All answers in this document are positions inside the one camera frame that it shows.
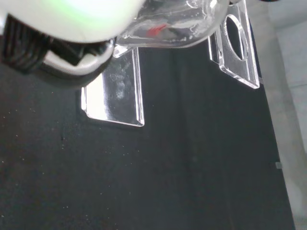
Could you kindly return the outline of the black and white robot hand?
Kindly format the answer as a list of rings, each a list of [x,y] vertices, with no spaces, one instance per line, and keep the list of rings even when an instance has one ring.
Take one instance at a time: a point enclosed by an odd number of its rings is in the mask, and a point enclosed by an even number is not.
[[[117,37],[142,0],[3,0],[0,61],[64,88],[91,83],[109,65]]]

